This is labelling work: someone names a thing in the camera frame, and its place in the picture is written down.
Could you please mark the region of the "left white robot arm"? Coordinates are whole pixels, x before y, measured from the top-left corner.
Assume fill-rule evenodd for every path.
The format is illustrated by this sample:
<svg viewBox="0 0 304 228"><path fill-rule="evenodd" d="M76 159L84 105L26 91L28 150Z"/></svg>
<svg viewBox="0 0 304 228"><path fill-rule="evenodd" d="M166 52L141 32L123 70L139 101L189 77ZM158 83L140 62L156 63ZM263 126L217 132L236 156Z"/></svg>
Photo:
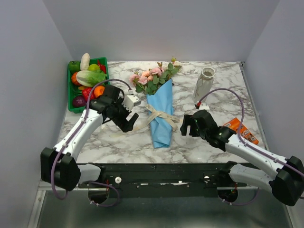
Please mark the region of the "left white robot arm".
<svg viewBox="0 0 304 228"><path fill-rule="evenodd" d="M72 191L79 183L90 182L102 187L105 175L100 165L77 164L77 158L91 134L102 124L112 121L122 132L133 130L138 114L130 119L128 115L141 100L133 95L120 96L122 90L106 85L102 95L89 101L80 119L72 130L52 149L45 148L40 154L41 179L53 188Z"/></svg>

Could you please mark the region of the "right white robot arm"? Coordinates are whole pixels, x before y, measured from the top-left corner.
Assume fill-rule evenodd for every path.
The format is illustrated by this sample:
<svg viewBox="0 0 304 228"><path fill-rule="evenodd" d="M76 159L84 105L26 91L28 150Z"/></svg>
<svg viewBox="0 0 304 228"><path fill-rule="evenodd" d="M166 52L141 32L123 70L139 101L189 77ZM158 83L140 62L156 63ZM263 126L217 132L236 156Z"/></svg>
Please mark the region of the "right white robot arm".
<svg viewBox="0 0 304 228"><path fill-rule="evenodd" d="M222 185L249 184L271 192L288 206L294 206L302 196L304 165L299 158L285 158L258 147L229 127L218 126L207 110L184 115L180 131L183 136L200 137L212 147L239 156L255 166L232 165L229 170L219 173L218 180Z"/></svg>

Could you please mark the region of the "cream ribbon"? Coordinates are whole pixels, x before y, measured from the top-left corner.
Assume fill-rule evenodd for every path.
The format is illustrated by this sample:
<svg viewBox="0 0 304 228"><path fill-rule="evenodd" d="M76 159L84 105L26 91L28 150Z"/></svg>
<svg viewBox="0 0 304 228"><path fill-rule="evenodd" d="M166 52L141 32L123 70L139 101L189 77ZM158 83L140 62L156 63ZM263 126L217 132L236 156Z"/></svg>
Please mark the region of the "cream ribbon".
<svg viewBox="0 0 304 228"><path fill-rule="evenodd" d="M154 109L154 107L150 104L146 104L145 108L151 112L149 117L139 126L136 126L133 128L133 132L141 130L145 127L147 127L153 120L155 120L157 117L164 119L171 127L173 131L176 131L178 126L177 123L181 122L181 118L174 116L174 115L169 115L166 112L162 111L157 111Z"/></svg>

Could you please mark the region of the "pink flower stem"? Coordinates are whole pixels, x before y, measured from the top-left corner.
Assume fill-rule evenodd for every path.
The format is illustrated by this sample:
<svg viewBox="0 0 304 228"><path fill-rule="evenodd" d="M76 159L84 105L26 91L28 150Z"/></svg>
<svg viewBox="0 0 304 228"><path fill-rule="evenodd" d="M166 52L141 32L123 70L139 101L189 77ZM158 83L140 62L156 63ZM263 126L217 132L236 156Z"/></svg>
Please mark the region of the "pink flower stem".
<svg viewBox="0 0 304 228"><path fill-rule="evenodd" d="M162 62L157 62L157 65L158 67L150 70L150 75L148 76L149 81L152 81L154 76L160 78L161 75L165 72L165 69L162 66Z"/></svg>
<svg viewBox="0 0 304 228"><path fill-rule="evenodd" d="M149 71L144 71L141 74L134 73L130 76L129 80L137 93L147 94L148 82L152 80L152 75Z"/></svg>
<svg viewBox="0 0 304 228"><path fill-rule="evenodd" d="M177 61L175 57L172 57L170 62L167 65L167 76L171 77L175 74L177 74L181 69L181 63Z"/></svg>

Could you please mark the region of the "blue wrapping paper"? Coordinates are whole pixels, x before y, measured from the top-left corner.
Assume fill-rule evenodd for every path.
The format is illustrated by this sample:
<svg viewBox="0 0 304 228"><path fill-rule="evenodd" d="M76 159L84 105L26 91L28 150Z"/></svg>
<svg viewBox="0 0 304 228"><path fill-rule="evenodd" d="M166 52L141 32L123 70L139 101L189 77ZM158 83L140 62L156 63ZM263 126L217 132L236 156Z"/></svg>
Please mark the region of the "blue wrapping paper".
<svg viewBox="0 0 304 228"><path fill-rule="evenodd" d="M154 95L147 95L152 120L150 122L152 143L155 149L169 148L171 144L173 115L172 80L164 83Z"/></svg>

